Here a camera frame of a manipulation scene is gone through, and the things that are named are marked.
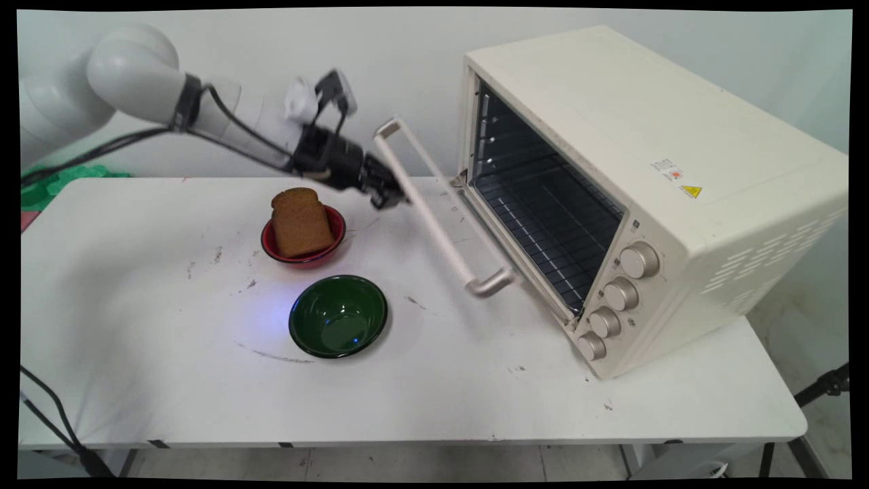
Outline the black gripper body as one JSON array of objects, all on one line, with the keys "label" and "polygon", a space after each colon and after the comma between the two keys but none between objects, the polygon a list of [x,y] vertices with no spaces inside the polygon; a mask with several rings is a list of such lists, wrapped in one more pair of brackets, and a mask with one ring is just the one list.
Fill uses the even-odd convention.
[{"label": "black gripper body", "polygon": [[360,145],[318,125],[304,125],[292,164],[305,179],[338,191],[362,192],[366,153]]}]

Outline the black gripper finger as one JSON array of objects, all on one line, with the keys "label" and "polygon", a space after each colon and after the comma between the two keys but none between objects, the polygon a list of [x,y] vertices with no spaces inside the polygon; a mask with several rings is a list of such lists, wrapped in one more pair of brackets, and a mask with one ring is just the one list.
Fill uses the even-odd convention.
[{"label": "black gripper finger", "polygon": [[385,210],[407,203],[409,199],[405,195],[400,183],[391,181],[375,181],[370,185],[370,204],[376,209]]},{"label": "black gripper finger", "polygon": [[373,154],[365,155],[365,183],[372,188],[400,188],[393,170]]}]

